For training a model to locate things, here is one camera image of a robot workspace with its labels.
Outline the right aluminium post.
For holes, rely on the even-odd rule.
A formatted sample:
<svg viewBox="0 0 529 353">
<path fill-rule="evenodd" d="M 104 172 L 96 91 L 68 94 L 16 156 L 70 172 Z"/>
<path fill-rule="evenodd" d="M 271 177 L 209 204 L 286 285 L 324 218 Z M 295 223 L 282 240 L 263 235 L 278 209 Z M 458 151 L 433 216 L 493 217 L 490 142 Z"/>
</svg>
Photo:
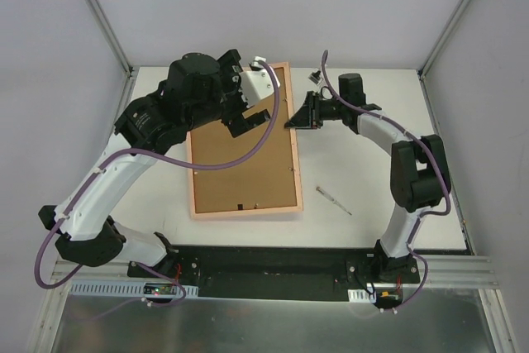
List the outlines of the right aluminium post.
<svg viewBox="0 0 529 353">
<path fill-rule="evenodd" d="M 454 10 L 450 14 L 446 24 L 443 26 L 440 35 L 437 37 L 434 46 L 431 48 L 422 66 L 417 70 L 418 78 L 421 81 L 427 76 L 437 58 L 441 55 L 441 52 L 446 47 L 449 39 L 472 1 L 473 0 L 459 0 L 456 3 Z"/>
</svg>

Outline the shiny metal floor sheet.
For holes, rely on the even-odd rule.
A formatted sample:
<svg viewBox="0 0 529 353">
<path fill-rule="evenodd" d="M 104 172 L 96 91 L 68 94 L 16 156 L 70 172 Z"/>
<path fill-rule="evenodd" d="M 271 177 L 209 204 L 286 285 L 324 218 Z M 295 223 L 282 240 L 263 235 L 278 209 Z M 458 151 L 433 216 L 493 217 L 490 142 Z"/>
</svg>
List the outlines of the shiny metal floor sheet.
<svg viewBox="0 0 529 353">
<path fill-rule="evenodd" d="M 491 352 L 475 292 L 425 290 L 396 313 L 369 305 L 189 299 L 148 308 L 67 299 L 55 352 Z"/>
</svg>

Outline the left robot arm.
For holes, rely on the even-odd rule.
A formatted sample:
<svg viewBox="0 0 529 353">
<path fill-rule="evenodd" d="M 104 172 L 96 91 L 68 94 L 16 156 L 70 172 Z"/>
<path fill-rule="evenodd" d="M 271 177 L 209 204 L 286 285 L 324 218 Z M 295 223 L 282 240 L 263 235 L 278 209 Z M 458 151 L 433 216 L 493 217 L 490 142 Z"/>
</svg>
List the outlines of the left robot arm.
<svg viewBox="0 0 529 353">
<path fill-rule="evenodd" d="M 159 232 L 134 231 L 116 222 L 112 210 L 129 188 L 190 131 L 221 122 L 232 137 L 262 124 L 272 127 L 278 110 L 245 117 L 261 100 L 279 96 L 279 81 L 265 59 L 243 69 L 237 50 L 219 59 L 188 53 L 173 61 L 157 89 L 131 101 L 114 125 L 107 146 L 72 196 L 44 206 L 39 216 L 57 234 L 55 248 L 64 260 L 98 267 L 112 260 L 156 266 L 169 255 Z"/>
</svg>

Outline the left aluminium post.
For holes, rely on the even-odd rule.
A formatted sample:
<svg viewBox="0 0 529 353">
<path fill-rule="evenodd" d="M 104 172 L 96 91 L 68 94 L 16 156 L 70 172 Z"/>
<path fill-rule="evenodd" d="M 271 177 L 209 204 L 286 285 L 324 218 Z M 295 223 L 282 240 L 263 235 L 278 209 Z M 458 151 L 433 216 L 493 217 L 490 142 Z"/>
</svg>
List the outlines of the left aluminium post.
<svg viewBox="0 0 529 353">
<path fill-rule="evenodd" d="M 114 57 L 116 58 L 118 64 L 120 65 L 124 74 L 129 77 L 133 72 L 133 66 L 126 56 L 125 51 L 123 50 L 115 31 L 112 28 L 110 21 L 107 18 L 106 13 L 104 12 L 101 3 L 99 0 L 84 0 L 88 6 L 89 11 L 91 12 L 94 21 L 98 25 L 102 36 L 110 47 Z"/>
</svg>

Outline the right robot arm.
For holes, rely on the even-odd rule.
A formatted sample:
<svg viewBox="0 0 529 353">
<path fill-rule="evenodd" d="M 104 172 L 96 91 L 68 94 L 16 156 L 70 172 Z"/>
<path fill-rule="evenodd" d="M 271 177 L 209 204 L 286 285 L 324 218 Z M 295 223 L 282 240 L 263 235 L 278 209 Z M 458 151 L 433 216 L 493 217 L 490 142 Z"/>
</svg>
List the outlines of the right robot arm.
<svg viewBox="0 0 529 353">
<path fill-rule="evenodd" d="M 450 172 L 438 135 L 415 137 L 366 100 L 359 74 L 342 74 L 330 98 L 307 92 L 303 105 L 285 122 L 287 129 L 316 130 L 340 121 L 356 135 L 375 143 L 390 157 L 389 185 L 394 200 L 388 227 L 375 243 L 368 281 L 392 283 L 415 265 L 413 243 L 422 219 L 450 198 Z"/>
</svg>

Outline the clear tester screwdriver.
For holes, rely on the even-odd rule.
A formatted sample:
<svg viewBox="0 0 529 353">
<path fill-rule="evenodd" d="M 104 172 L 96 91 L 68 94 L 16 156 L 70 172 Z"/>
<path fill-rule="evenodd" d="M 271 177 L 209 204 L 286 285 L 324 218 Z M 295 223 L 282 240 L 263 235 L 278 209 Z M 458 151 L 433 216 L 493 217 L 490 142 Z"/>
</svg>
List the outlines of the clear tester screwdriver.
<svg viewBox="0 0 529 353">
<path fill-rule="evenodd" d="M 343 212 L 345 212 L 349 216 L 352 215 L 352 213 L 343 204 L 341 204 L 336 198 L 334 198 L 332 195 L 330 195 L 321 186 L 316 186 L 316 191 L 319 192 L 327 201 L 329 201 L 333 205 L 337 206 L 340 210 L 342 210 Z"/>
</svg>

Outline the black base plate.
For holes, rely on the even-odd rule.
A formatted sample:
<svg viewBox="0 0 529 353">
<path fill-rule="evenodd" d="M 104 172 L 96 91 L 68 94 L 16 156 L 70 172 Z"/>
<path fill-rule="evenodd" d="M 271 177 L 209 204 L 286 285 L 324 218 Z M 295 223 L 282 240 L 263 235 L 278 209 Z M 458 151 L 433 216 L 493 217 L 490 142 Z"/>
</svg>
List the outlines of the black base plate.
<svg viewBox="0 0 529 353">
<path fill-rule="evenodd" d="M 416 287 L 417 260 L 373 248 L 174 246 L 154 270 L 195 287 L 201 298 L 345 302 L 351 290 Z"/>
</svg>

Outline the aluminium front rail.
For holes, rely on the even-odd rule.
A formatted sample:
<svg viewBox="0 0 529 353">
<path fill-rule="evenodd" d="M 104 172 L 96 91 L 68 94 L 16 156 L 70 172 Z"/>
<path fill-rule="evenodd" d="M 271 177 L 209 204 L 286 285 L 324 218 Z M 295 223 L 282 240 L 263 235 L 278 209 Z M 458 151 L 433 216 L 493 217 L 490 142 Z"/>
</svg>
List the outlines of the aluminium front rail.
<svg viewBox="0 0 529 353">
<path fill-rule="evenodd" d="M 439 288 L 494 289 L 498 285 L 491 261 L 486 256 L 463 251 L 419 253 L 383 264 L 371 249 L 279 248 L 230 246 L 178 246 L 162 274 L 182 272 L 187 285 L 210 283 L 226 276 L 318 276 L 333 283 L 367 281 L 379 286 L 416 285 L 421 276 Z"/>
</svg>

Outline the left aluminium side rail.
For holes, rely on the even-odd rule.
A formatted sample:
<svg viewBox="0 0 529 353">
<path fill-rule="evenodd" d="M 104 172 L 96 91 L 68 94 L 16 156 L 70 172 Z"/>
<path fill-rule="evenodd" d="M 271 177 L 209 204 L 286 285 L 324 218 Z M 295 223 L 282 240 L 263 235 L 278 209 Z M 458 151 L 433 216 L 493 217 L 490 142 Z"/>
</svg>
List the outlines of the left aluminium side rail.
<svg viewBox="0 0 529 353">
<path fill-rule="evenodd" d="M 68 219 L 61 231 L 72 241 L 89 241 L 130 187 L 152 166 L 152 159 L 132 154 L 129 140 L 114 131 L 102 154 L 90 169 L 77 191 L 61 211 Z"/>
</svg>

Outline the aluminium post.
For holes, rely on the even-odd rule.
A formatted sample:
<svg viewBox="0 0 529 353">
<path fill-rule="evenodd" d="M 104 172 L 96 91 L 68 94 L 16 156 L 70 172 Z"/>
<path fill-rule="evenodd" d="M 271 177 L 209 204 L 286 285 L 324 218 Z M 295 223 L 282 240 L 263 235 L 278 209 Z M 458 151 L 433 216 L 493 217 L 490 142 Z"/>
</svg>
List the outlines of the aluminium post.
<svg viewBox="0 0 529 353">
<path fill-rule="evenodd" d="M 473 0 L 459 0 L 456 3 L 454 10 L 450 14 L 446 24 L 443 26 L 440 35 L 437 37 L 434 46 L 431 48 L 422 66 L 417 70 L 418 78 L 421 81 L 427 76 L 437 58 L 441 55 L 441 52 L 446 47 L 449 39 L 472 1 Z"/>
<path fill-rule="evenodd" d="M 94 21 L 98 25 L 102 36 L 110 47 L 114 57 L 116 58 L 118 64 L 120 65 L 124 74 L 129 77 L 133 72 L 133 66 L 126 56 L 125 51 L 123 50 L 115 31 L 112 28 L 110 21 L 107 18 L 106 13 L 104 12 L 101 3 L 99 0 L 84 0 L 88 6 L 89 11 L 91 12 Z"/>
</svg>

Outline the red picture frame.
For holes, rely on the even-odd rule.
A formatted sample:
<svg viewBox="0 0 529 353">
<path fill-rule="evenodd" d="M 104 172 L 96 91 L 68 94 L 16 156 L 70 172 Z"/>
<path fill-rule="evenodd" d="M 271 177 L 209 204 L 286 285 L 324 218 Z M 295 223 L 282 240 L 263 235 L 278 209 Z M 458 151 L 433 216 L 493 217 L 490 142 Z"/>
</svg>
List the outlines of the red picture frame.
<svg viewBox="0 0 529 353">
<path fill-rule="evenodd" d="M 190 213 L 198 220 L 268 216 L 301 212 L 303 194 L 295 131 L 284 124 L 293 115 L 290 64 L 272 65 L 280 82 L 279 115 L 259 151 L 234 167 L 188 172 Z M 220 122 L 188 133 L 187 158 L 201 165 L 219 165 L 253 149 L 267 125 L 234 138 Z"/>
</svg>

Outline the aluminium side rail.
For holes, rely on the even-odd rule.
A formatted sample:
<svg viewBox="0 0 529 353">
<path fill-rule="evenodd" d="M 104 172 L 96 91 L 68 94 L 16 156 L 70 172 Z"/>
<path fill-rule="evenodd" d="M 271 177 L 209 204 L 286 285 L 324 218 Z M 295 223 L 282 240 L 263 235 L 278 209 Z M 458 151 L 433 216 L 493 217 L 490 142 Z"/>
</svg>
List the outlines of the aluminium side rail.
<svg viewBox="0 0 529 353">
<path fill-rule="evenodd" d="M 438 136 L 440 136 L 442 138 L 442 140 L 443 140 L 443 145 L 444 145 L 445 153 L 446 153 L 446 162 L 448 164 L 449 171 L 450 171 L 450 183 L 451 183 L 450 202 L 451 202 L 451 206 L 453 207 L 453 211 L 455 212 L 455 214 L 456 214 L 456 216 L 458 218 L 458 222 L 460 224 L 460 229 L 461 229 L 461 232 L 462 232 L 463 237 L 464 237 L 466 250 L 471 255 L 476 255 L 476 251 L 474 249 L 474 242 L 472 240 L 472 236 L 469 233 L 468 222 L 466 221 L 466 219 L 464 217 L 464 214 L 462 212 L 462 209 L 461 209 L 461 206 L 460 206 L 460 200 L 459 200 L 458 195 L 457 195 L 457 189 L 456 189 L 456 186 L 455 186 L 455 182 L 453 181 L 454 173 L 453 173 L 453 169 L 450 167 L 450 157 L 449 157 L 449 152 L 448 152 L 448 143 L 446 141 L 445 135 L 443 134 L 443 131 L 442 131 L 442 128 L 441 128 L 441 123 L 439 121 L 439 118 L 438 118 L 438 116 L 436 114 L 435 107 L 434 107 L 433 102 L 432 102 L 432 100 L 430 98 L 430 95 L 428 93 L 426 77 L 425 77 L 424 73 L 421 70 L 419 70 L 417 72 L 417 77 L 418 77 L 418 80 L 419 80 L 419 84 L 421 86 L 422 95 L 424 97 L 424 101 L 425 101 L 425 104 L 427 106 L 427 111 L 428 111 L 428 114 L 429 114 L 429 118 L 431 119 L 431 124 L 433 126 L 433 129 L 434 129 L 435 133 Z"/>
<path fill-rule="evenodd" d="M 132 154 L 129 140 L 114 131 L 102 154 L 90 169 L 77 191 L 61 211 L 68 219 L 61 231 L 72 241 L 89 241 L 130 187 L 152 166 L 152 159 Z"/>
</svg>

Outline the right aluminium side rail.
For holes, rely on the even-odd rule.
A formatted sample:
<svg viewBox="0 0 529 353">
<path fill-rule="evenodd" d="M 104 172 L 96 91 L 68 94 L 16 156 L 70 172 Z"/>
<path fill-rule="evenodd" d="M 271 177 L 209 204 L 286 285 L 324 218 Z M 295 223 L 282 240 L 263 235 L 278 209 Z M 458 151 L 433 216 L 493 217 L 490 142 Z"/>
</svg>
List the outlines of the right aluminium side rail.
<svg viewBox="0 0 529 353">
<path fill-rule="evenodd" d="M 438 118 L 438 116 L 436 114 L 435 107 L 434 107 L 433 102 L 432 102 L 432 100 L 430 98 L 430 95 L 428 93 L 426 77 L 425 77 L 424 73 L 421 70 L 419 70 L 417 72 L 417 77 L 418 77 L 418 80 L 419 80 L 419 84 L 421 86 L 422 95 L 424 97 L 424 101 L 425 101 L 425 104 L 427 106 L 427 111 L 428 111 L 428 114 L 429 114 L 429 118 L 431 119 L 431 124 L 433 126 L 433 129 L 434 129 L 435 133 L 438 136 L 440 136 L 442 138 L 442 140 L 443 140 L 443 145 L 444 145 L 445 153 L 446 153 L 446 162 L 448 164 L 449 171 L 450 171 L 450 183 L 451 183 L 450 202 L 451 202 L 451 206 L 453 207 L 453 211 L 455 212 L 455 214 L 456 214 L 456 216 L 458 218 L 458 222 L 460 224 L 460 229 L 461 229 L 461 232 L 462 232 L 463 237 L 464 237 L 466 250 L 471 255 L 476 255 L 476 251 L 474 249 L 474 242 L 472 240 L 472 236 L 469 233 L 468 222 L 466 221 L 466 219 L 464 217 L 464 214 L 462 212 L 462 209 L 461 209 L 461 206 L 460 206 L 460 200 L 459 200 L 458 195 L 457 195 L 457 189 L 456 189 L 456 186 L 455 186 L 455 182 L 453 181 L 454 173 L 453 173 L 453 169 L 450 167 L 450 157 L 449 157 L 449 152 L 448 152 L 448 143 L 446 141 L 445 135 L 443 134 L 443 131 L 442 131 L 442 128 L 441 128 L 441 123 L 439 121 L 439 118 Z"/>
</svg>

